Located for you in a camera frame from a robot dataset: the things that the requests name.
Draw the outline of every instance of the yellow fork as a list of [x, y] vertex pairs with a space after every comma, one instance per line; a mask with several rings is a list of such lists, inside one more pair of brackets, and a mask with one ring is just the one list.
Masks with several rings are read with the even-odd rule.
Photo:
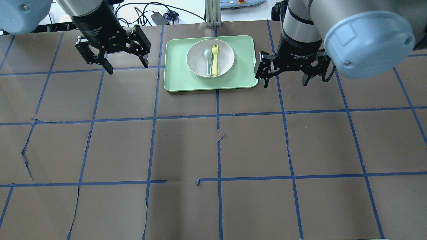
[[218, 62], [217, 62], [217, 59], [216, 59], [218, 51], [219, 51], [218, 45], [214, 45], [212, 47], [212, 54], [213, 54], [212, 76], [218, 75]]

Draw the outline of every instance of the white plate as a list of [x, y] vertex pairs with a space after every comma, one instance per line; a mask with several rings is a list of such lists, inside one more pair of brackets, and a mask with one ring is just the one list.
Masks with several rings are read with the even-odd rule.
[[[205, 50], [212, 49], [214, 45], [218, 45], [218, 75], [208, 75], [208, 64], [205, 58]], [[233, 49], [227, 43], [218, 39], [205, 39], [195, 43], [187, 53], [187, 64], [191, 71], [201, 77], [214, 78], [225, 74], [234, 63]]]

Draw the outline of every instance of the fork handle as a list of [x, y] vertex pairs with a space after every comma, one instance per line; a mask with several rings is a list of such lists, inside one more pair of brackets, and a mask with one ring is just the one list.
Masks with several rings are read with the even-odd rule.
[[218, 75], [218, 62], [216, 61], [216, 55], [214, 55], [212, 64], [212, 76], [216, 75]]

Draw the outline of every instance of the round plate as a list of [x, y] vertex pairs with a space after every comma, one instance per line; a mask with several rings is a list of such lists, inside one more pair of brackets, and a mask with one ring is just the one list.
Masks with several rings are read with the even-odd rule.
[[[205, 58], [205, 50], [212, 49], [214, 45], [218, 45], [218, 75], [208, 75], [208, 63]], [[227, 43], [218, 39], [205, 39], [195, 43], [187, 53], [187, 64], [191, 71], [201, 77], [214, 78], [225, 74], [234, 63], [233, 49]]]

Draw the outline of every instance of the green tray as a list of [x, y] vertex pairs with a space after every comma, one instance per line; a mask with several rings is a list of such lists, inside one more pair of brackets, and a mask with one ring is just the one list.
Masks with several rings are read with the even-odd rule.
[[[204, 78], [193, 73], [187, 65], [187, 52], [198, 41], [215, 38], [222, 40], [234, 51], [234, 64], [224, 75]], [[248, 35], [173, 39], [166, 44], [164, 88], [170, 92], [228, 88], [252, 88], [255, 78], [254, 41]]]

